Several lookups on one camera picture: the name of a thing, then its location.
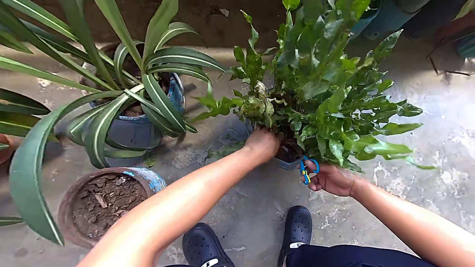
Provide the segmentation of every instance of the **soil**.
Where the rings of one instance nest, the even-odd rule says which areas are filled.
[[[145,199],[145,189],[136,179],[122,173],[104,174],[78,192],[72,219],[81,234],[99,240],[121,216]]]
[[[282,141],[276,158],[285,162],[293,162],[302,156],[302,149],[295,139],[286,138]]]

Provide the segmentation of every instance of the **clay pot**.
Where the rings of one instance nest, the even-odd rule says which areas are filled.
[[[9,148],[0,150],[0,164],[2,164],[11,158],[16,147],[14,146],[14,142],[4,134],[0,134],[0,143],[7,143],[10,145]]]
[[[69,187],[61,200],[58,212],[58,225],[67,240],[86,249],[93,248],[97,244],[97,240],[83,235],[75,226],[72,218],[73,202],[80,190],[90,181],[108,173],[124,173],[136,179],[145,189],[147,198],[151,197],[166,186],[162,177],[146,168],[105,168],[77,180]]]

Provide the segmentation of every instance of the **blue scissors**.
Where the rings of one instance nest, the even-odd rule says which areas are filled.
[[[304,160],[313,161],[315,163],[315,165],[317,166],[317,169],[313,171],[314,173],[318,173],[320,171],[320,166],[318,166],[318,162],[316,160],[309,159],[307,158],[307,156],[304,155],[304,159],[300,161],[300,173],[304,175],[304,178],[305,178],[305,181],[303,182],[304,185],[307,185],[308,183],[310,183],[310,177],[308,177],[308,172],[305,169]]]

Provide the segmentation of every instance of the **concrete floor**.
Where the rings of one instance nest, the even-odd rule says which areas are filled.
[[[351,55],[366,53],[376,43],[357,38],[349,45]],[[394,100],[407,98],[422,107],[418,117],[395,118],[395,122],[423,122],[412,133],[391,136],[390,139],[416,149],[415,158],[440,169],[419,170],[402,161],[386,162],[377,158],[359,164],[367,180],[389,192],[425,207],[475,234],[475,79],[461,75],[436,75],[425,59],[432,49],[422,41],[401,38],[393,54],[381,70],[395,86],[389,91]],[[234,59],[230,48],[200,48],[230,66]],[[0,55],[31,64],[40,69],[74,80],[78,75],[38,54],[19,54],[3,48]],[[439,69],[473,72],[475,64],[465,62],[451,47],[434,54]],[[232,96],[231,89],[245,91],[239,81],[227,81],[210,72],[215,97]],[[188,116],[204,109],[196,106],[192,96],[205,92],[203,82],[183,77],[187,89]],[[0,70],[0,87],[24,93],[50,108],[69,103],[81,92],[48,81]],[[58,125],[61,132],[67,118]],[[196,125],[198,134],[187,134],[181,143],[165,138],[156,149],[156,165],[152,169],[168,184],[205,165],[209,148],[229,143],[227,136],[245,137],[244,125],[235,115],[220,116]],[[8,189],[8,177],[2,169],[0,177],[0,213],[16,215]],[[94,171],[84,148],[70,141],[50,144],[43,167],[43,190],[48,205],[57,212],[68,186],[83,175]],[[236,266],[274,266],[283,237],[286,210],[304,205],[313,214],[312,244],[332,246],[356,244],[393,248],[411,253],[381,222],[350,198],[335,197],[326,192],[312,192],[299,182],[298,171],[286,171],[267,163],[246,176],[232,188],[202,220],[211,225],[223,248]],[[67,242],[65,247],[44,240],[24,224],[0,228],[0,258],[2,266],[74,266],[87,253],[86,249]],[[159,266],[186,263],[181,238],[171,244],[161,256]]]

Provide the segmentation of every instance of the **shoe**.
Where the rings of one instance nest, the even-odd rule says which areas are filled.
[[[293,206],[287,212],[282,248],[277,267],[282,267],[285,257],[301,245],[309,245],[312,239],[312,216],[304,206]]]
[[[206,223],[197,223],[183,236],[183,253],[196,267],[235,267],[218,237]]]

